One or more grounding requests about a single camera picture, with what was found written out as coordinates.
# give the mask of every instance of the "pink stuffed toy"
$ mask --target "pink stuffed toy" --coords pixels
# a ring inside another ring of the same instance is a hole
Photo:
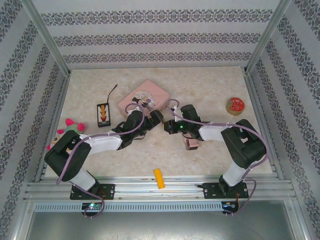
[[[85,131],[85,125],[83,123],[76,124],[71,118],[67,118],[65,120],[66,128],[65,129],[58,129],[56,131],[56,135],[54,136],[51,143],[46,146],[46,149],[49,151],[65,134],[65,132],[69,130],[74,130],[77,134],[82,134]]]

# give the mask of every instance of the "striped wall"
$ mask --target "striped wall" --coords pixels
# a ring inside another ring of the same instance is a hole
[[[279,0],[34,0],[70,69],[245,67]]]
[[[0,240],[15,225],[64,82],[19,0],[0,0]]]
[[[320,1],[293,0],[251,73],[282,171],[320,239]]]

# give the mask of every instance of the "beige marble surface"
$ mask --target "beige marble surface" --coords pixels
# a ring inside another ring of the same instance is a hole
[[[193,104],[202,121],[235,123],[245,118],[258,129],[247,87],[240,67],[172,67],[73,70],[60,116],[85,124],[84,134],[104,133],[124,121],[118,103],[145,80],[151,80],[178,99],[181,106]],[[98,128],[96,106],[107,101],[110,90],[111,127]],[[240,116],[231,116],[225,106],[229,98],[240,97],[246,108]],[[172,118],[168,109],[165,120]],[[224,142],[200,142],[197,150],[187,151],[181,134],[169,135],[158,125],[143,140],[134,141],[119,151],[89,156],[83,167],[94,176],[153,176],[160,168],[164,176],[220,175],[232,162]],[[252,173],[271,173],[268,161]],[[56,177],[48,167],[46,177]]]

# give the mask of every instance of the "metal bracket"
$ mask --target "metal bracket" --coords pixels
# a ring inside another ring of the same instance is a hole
[[[231,187],[226,195],[219,189],[218,182],[205,182],[197,187],[203,189],[204,199],[236,199],[237,194],[239,199],[247,199],[249,197],[247,184],[245,182]]]
[[[116,188],[116,185],[114,184],[100,184],[96,195],[101,197],[104,200],[113,200],[115,196],[115,188]],[[84,193],[83,191],[79,190],[75,186],[72,186],[71,188],[70,199],[71,200],[97,200],[94,196]]]

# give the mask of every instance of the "yellow block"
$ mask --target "yellow block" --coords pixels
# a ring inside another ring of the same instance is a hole
[[[162,178],[162,173],[161,170],[159,168],[153,170],[154,172],[154,176],[156,179],[156,183],[158,184],[158,188],[159,189],[164,189],[165,188],[165,182],[164,179]]]

